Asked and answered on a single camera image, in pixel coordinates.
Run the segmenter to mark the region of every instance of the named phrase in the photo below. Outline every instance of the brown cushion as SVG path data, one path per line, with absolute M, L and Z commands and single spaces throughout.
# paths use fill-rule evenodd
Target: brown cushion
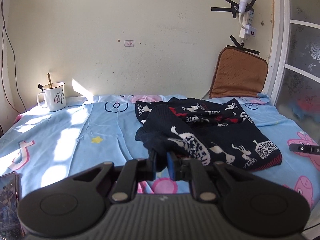
M 220 52 L 209 97 L 257 97 L 267 73 L 268 63 L 264 59 L 226 47 Z

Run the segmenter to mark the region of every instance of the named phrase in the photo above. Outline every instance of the mug handle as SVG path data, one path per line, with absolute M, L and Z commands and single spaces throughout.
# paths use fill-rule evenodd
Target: mug handle
M 38 103 L 38 105 L 39 106 L 41 106 L 40 105 L 40 102 L 39 102 L 39 95 L 41 95 L 41 94 L 44 94 L 44 92 L 40 92 L 38 95 L 37 95 L 37 103 Z

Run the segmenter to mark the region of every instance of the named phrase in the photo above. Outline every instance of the smartphone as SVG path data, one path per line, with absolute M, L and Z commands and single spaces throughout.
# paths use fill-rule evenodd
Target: smartphone
M 24 236 L 17 215 L 18 201 L 18 174 L 13 171 L 0 176 L 0 240 Z

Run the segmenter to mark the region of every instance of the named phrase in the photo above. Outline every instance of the white mug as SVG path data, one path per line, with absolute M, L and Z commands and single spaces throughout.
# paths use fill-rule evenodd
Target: white mug
M 52 83 L 52 88 L 50 85 L 45 85 L 42 87 L 42 91 L 37 96 L 38 105 L 43 108 L 48 108 L 50 112 L 55 112 L 66 107 L 66 99 L 64 98 L 64 82 Z M 46 104 L 40 105 L 39 95 L 44 94 L 44 102 Z

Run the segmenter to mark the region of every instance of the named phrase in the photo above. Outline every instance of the wooden stick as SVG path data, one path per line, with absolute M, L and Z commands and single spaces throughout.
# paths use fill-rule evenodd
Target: wooden stick
M 51 83 L 51 78 L 50 78 L 50 74 L 48 73 L 48 79 L 49 79 L 49 83 L 50 83 L 50 88 L 52 88 L 52 83 Z

